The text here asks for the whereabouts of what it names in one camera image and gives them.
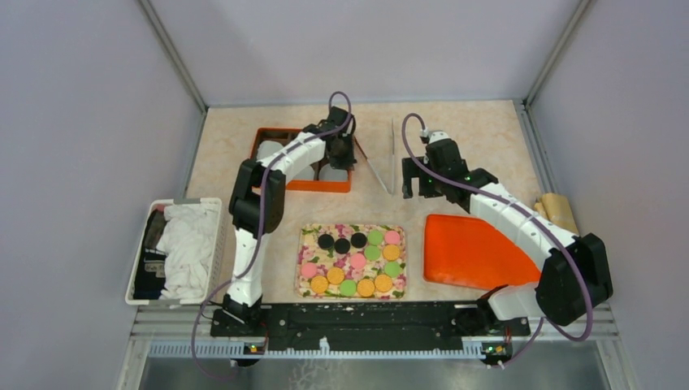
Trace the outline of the metal serving tongs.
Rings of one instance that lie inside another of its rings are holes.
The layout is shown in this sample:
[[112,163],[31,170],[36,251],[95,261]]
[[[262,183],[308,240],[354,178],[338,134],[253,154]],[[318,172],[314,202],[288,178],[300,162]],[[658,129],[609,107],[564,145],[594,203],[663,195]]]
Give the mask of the metal serving tongs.
[[397,170],[397,168],[396,168],[396,133],[395,133],[394,118],[391,118],[391,120],[390,120],[389,138],[390,138],[390,151],[387,154],[382,154],[382,153],[375,154],[375,158],[378,158],[378,156],[380,156],[381,158],[385,158],[389,164],[389,180],[388,181],[385,181],[385,179],[381,175],[381,171],[372,162],[368,153],[364,150],[364,148],[362,147],[362,144],[358,141],[358,139],[356,137],[353,138],[353,142],[356,145],[356,147],[358,148],[358,151],[361,153],[362,157],[364,158],[366,165],[370,168],[374,177],[377,179],[378,183],[381,185],[382,189],[387,194],[389,194],[390,196],[393,196],[396,193],[396,182],[397,182],[397,175],[396,175],[396,170]]

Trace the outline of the orange compartment box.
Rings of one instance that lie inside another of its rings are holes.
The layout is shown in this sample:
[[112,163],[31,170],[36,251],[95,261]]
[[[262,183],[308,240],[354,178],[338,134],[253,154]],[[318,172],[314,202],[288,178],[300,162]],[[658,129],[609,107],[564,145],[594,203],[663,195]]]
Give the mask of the orange compartment box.
[[[256,158],[256,153],[259,144],[262,141],[277,141],[283,146],[296,138],[300,132],[298,128],[259,128],[256,131],[253,139],[253,146],[250,157]],[[293,181],[290,180],[286,189],[288,191],[304,191],[304,192],[320,192],[320,193],[349,193],[352,188],[352,172],[349,171],[349,180],[347,182],[325,182],[319,180],[319,171],[322,167],[329,165],[323,160],[311,163],[315,170],[315,178],[313,181]]]

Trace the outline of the black cookie three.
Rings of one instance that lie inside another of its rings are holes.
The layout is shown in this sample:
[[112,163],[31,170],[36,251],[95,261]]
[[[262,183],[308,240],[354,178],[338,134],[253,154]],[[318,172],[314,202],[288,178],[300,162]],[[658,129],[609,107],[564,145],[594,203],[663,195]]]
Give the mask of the black cookie three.
[[362,232],[355,232],[351,238],[350,243],[354,248],[362,249],[367,246],[367,236]]

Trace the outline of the black cookie one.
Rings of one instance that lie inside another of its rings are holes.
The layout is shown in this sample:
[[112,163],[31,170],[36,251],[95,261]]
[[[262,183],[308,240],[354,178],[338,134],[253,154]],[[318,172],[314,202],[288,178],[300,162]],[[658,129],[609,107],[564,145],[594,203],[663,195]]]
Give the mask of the black cookie one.
[[334,246],[335,239],[330,234],[322,234],[318,237],[317,243],[320,249],[329,250]]

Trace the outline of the black cookie two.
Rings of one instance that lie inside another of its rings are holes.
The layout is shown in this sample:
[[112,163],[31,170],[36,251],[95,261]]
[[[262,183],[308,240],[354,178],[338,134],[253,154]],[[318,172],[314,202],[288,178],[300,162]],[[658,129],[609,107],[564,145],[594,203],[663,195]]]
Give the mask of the black cookie two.
[[347,254],[351,249],[351,243],[345,238],[340,238],[334,242],[334,250],[338,254]]

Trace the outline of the floral serving tray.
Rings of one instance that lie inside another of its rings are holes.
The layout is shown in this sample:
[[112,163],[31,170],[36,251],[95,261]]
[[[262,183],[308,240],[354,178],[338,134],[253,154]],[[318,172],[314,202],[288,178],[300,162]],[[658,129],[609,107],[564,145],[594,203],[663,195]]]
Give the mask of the floral serving tray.
[[400,300],[406,295],[407,240],[399,225],[309,223],[301,228],[299,297]]

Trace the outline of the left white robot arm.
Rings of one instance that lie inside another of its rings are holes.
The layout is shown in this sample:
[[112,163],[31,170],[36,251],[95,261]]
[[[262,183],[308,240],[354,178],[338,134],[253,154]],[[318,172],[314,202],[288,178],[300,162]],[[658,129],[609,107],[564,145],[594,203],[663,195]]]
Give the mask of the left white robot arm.
[[223,312],[240,335],[250,336],[260,326],[263,244],[282,221],[287,184],[324,159],[336,170],[351,169],[356,162],[355,129],[351,112],[330,106],[325,119],[305,126],[278,151],[240,165],[228,206],[235,233],[234,266],[223,297]]

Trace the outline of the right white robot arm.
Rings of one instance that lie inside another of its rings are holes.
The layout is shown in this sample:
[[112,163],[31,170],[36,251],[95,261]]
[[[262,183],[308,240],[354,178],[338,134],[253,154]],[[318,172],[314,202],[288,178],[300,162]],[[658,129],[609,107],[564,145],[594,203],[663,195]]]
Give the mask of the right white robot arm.
[[443,197],[488,223],[515,244],[539,270],[535,282],[502,284],[476,313],[479,329],[497,335],[511,319],[544,317],[565,327],[613,295],[604,242],[578,236],[540,216],[512,196],[483,168],[471,170],[457,142],[441,130],[421,131],[423,156],[403,158],[402,193],[411,198],[418,179],[421,197]]

